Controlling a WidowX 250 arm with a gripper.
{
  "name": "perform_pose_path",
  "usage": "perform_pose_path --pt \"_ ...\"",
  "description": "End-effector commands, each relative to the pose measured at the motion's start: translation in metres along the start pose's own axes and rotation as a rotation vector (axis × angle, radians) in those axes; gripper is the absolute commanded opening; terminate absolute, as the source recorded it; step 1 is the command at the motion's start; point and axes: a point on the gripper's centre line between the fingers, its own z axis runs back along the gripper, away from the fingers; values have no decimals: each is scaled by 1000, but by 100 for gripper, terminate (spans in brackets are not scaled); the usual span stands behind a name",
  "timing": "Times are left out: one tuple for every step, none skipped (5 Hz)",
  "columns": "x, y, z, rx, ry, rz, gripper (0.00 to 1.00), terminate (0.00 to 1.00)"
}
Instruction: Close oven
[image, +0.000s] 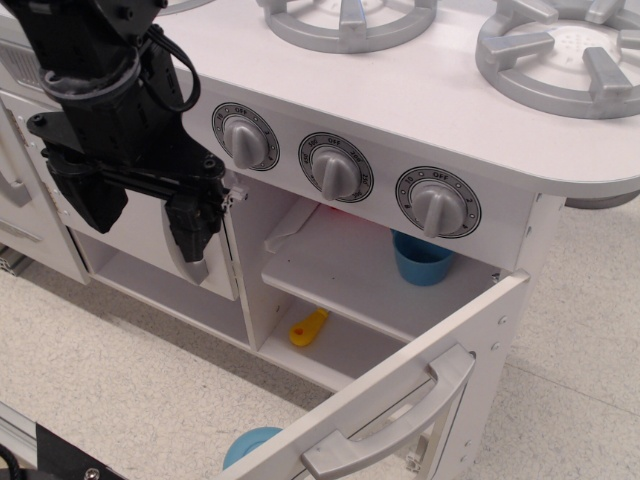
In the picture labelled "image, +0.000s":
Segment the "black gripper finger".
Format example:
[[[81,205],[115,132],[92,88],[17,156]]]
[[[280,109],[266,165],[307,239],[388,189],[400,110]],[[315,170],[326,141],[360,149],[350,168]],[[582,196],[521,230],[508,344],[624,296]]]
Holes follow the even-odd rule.
[[[47,169],[57,189],[90,227],[107,233],[127,205],[125,189],[107,183],[95,166],[70,161],[64,150],[47,152]]]
[[[178,194],[167,201],[166,214],[184,261],[201,261],[210,239],[220,231],[220,207],[194,196]]]

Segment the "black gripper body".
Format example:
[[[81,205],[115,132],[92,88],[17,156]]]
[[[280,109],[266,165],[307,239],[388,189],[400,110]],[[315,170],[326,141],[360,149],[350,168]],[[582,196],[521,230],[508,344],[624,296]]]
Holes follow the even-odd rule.
[[[162,47],[126,48],[109,70],[60,56],[39,71],[58,112],[33,116],[28,129],[48,149],[66,151],[70,161],[98,168],[110,185],[168,201],[190,195],[223,201],[221,160],[185,131],[182,114],[199,91],[185,99],[171,54]]]

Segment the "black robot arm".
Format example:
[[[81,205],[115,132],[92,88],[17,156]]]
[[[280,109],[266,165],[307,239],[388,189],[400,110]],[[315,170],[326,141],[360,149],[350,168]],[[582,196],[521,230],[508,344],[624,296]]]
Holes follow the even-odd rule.
[[[224,163],[184,129],[201,94],[179,86],[185,52],[156,23],[163,1],[9,1],[39,63],[38,80],[59,110],[32,116],[58,189],[106,233],[128,193],[161,199],[188,263],[203,258],[225,213]]]

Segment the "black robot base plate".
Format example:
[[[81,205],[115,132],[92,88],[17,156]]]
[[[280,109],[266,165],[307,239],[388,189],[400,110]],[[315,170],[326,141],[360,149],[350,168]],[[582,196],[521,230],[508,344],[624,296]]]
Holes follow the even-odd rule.
[[[118,472],[39,424],[25,431],[1,427],[1,446],[18,463],[18,473],[1,467],[2,479],[123,479]]]

